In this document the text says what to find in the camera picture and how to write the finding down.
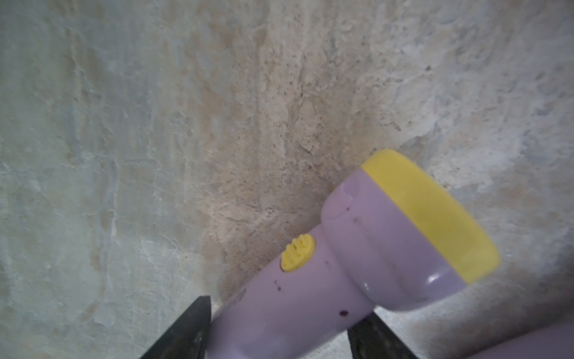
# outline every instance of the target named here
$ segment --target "flashlight body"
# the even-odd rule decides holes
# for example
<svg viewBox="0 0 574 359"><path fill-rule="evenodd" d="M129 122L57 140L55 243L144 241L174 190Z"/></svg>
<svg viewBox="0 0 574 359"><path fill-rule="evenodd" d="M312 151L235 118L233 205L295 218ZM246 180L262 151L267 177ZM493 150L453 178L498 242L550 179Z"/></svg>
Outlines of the flashlight body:
<svg viewBox="0 0 574 359"><path fill-rule="evenodd" d="M570 359L574 356L574 321L555 324L514 338L467 359Z"/></svg>
<svg viewBox="0 0 574 359"><path fill-rule="evenodd" d="M214 315L208 359L294 359L376 305L425 306L499 263L461 205L403 155L382 150L327 198L321 223Z"/></svg>
<svg viewBox="0 0 574 359"><path fill-rule="evenodd" d="M310 259L275 258L215 314L208 359L291 359L353 326L376 304L426 305L466 286L361 168L327 199Z"/></svg>

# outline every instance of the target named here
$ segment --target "flashlight handle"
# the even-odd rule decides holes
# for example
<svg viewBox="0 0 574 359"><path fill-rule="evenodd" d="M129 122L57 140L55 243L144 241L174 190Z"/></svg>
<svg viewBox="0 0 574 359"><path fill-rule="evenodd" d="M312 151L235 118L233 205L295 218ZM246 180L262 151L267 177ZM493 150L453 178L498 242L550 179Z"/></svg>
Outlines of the flashlight handle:
<svg viewBox="0 0 574 359"><path fill-rule="evenodd" d="M468 359L569 359L574 355L574 321L555 324L514 338Z"/></svg>
<svg viewBox="0 0 574 359"><path fill-rule="evenodd" d="M311 258L292 272L281 258L244 285L212 322L208 359L293 359L351 327L375 304L346 274L322 225Z"/></svg>

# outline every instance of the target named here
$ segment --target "concrete wall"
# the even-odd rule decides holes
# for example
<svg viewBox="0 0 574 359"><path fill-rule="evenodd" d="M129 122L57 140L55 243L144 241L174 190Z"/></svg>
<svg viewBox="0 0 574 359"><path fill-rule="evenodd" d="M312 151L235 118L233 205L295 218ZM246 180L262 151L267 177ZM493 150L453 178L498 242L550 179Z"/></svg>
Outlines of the concrete wall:
<svg viewBox="0 0 574 359"><path fill-rule="evenodd" d="M381 148L503 256L441 303L380 312L421 358L562 318L573 44L568 0L1 1L0 356L137 357Z"/></svg>

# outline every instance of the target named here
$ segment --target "rough concrete surface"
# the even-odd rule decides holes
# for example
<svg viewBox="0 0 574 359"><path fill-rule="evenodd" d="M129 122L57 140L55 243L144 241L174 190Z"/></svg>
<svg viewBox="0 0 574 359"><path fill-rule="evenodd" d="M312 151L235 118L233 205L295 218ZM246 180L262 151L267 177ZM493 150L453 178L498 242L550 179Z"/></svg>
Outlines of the rough concrete surface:
<svg viewBox="0 0 574 359"><path fill-rule="evenodd" d="M3 0L0 357L136 358L394 148L499 246L380 311L458 358L574 308L569 0ZM344 337L311 355L349 359Z"/></svg>

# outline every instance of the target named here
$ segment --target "yellow button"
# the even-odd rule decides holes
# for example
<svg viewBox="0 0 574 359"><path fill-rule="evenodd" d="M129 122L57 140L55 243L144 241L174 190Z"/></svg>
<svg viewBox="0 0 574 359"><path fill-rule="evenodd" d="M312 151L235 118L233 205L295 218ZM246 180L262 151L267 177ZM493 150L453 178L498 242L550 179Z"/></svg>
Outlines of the yellow button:
<svg viewBox="0 0 574 359"><path fill-rule="evenodd" d="M281 269L284 272L293 272L301 268L315 251L315 239L308 233L294 238L281 253Z"/></svg>

